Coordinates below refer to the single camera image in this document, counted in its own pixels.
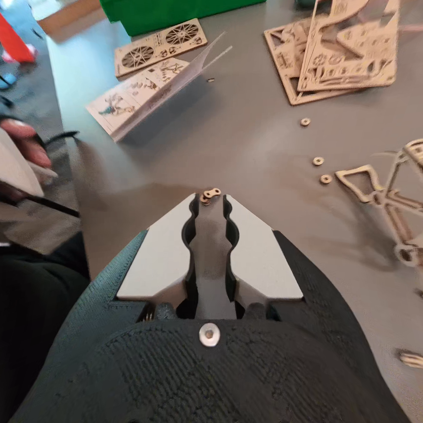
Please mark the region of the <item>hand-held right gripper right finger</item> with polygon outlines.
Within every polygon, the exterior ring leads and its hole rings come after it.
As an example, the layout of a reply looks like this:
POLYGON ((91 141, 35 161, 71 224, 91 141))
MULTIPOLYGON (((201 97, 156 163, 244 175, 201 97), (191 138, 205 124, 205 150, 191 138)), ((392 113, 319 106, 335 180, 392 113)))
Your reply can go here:
POLYGON ((226 238, 225 288, 231 302, 297 301, 303 292, 272 228, 231 195, 223 197, 226 238))

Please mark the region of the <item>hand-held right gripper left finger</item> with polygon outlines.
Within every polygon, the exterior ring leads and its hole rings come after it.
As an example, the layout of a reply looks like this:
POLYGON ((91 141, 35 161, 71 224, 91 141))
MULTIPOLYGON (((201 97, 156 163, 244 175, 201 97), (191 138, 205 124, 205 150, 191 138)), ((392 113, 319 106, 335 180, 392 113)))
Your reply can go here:
POLYGON ((195 261, 199 195, 191 194, 147 230, 117 292, 117 299, 150 303, 198 301, 195 261))

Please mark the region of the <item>wooden wheel parts sheet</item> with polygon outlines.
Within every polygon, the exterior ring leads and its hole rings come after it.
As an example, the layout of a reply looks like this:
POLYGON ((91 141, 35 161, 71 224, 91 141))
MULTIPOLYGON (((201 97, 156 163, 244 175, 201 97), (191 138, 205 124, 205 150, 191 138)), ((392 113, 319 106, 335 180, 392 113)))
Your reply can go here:
POLYGON ((197 18, 152 33, 115 49, 115 77, 124 77, 207 43, 208 40, 197 18))

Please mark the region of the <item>person's left hand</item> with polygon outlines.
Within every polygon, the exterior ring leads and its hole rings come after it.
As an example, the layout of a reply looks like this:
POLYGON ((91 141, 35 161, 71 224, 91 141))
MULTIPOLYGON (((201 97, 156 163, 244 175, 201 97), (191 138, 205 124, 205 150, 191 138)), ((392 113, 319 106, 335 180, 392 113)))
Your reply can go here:
POLYGON ((37 140, 35 129, 15 119, 4 119, 0 124, 14 141, 24 158, 37 166, 52 169, 51 161, 44 147, 37 140))

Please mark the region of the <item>person's dark clothed body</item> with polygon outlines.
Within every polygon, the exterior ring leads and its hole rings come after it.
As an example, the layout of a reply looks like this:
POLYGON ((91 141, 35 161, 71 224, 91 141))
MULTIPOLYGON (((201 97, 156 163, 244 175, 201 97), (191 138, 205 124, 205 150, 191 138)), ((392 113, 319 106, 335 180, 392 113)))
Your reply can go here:
POLYGON ((89 283, 82 232, 47 255, 1 243, 1 422, 8 422, 33 386, 62 323, 89 283))

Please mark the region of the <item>red object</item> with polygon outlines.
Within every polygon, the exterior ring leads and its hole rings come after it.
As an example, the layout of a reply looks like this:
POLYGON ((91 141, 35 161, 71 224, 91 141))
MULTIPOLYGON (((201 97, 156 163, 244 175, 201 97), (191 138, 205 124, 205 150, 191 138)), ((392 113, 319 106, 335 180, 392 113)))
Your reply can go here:
POLYGON ((0 15, 0 42, 8 56, 18 63, 35 63, 35 54, 15 32, 7 20, 0 15))

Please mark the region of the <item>illustrated instruction booklet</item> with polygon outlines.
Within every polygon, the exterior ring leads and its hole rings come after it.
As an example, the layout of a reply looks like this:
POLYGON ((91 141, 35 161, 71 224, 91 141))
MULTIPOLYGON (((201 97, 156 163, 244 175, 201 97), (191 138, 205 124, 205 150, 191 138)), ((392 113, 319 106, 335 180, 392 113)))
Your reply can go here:
POLYGON ((118 143, 232 49, 229 46, 207 65, 204 64, 214 45, 224 35, 220 34, 191 62, 168 58, 140 71, 86 105, 86 110, 118 143))

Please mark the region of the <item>stack of wooden part sheets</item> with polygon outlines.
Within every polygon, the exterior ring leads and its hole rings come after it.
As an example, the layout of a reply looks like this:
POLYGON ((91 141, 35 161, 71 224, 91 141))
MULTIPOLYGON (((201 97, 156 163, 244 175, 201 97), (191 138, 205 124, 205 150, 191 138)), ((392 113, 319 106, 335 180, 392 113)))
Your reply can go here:
POLYGON ((400 1, 316 1, 298 91, 385 87, 397 72, 400 1))

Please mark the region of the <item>green plastic bin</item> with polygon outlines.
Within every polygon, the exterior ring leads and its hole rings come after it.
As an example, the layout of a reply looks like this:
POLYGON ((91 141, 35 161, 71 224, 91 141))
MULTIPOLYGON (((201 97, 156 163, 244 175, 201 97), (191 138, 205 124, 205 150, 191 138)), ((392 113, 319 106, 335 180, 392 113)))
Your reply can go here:
POLYGON ((110 23, 120 22, 129 36, 166 29, 194 18, 204 18, 264 3, 264 0, 101 0, 110 23))

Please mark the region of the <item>wooden bicycle frame model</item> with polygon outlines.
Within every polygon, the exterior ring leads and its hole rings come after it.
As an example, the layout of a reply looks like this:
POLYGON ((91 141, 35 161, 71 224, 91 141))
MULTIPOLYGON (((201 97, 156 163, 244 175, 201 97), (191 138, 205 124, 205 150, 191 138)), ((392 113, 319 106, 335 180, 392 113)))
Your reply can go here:
POLYGON ((376 155, 392 158, 385 182, 380 182, 372 165, 336 171, 335 177, 360 203, 370 204, 380 212, 393 237, 395 257, 422 277, 423 140, 376 155))

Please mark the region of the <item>wooden frame parts sheet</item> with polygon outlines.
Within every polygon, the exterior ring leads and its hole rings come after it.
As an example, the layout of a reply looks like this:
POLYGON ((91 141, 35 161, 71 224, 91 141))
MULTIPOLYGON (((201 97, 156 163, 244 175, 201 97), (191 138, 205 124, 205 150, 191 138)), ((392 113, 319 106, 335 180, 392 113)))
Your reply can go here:
POLYGON ((363 89, 331 89, 326 91, 298 91, 298 82, 307 45, 311 17, 267 29, 263 35, 274 65, 292 106, 334 98, 363 89))

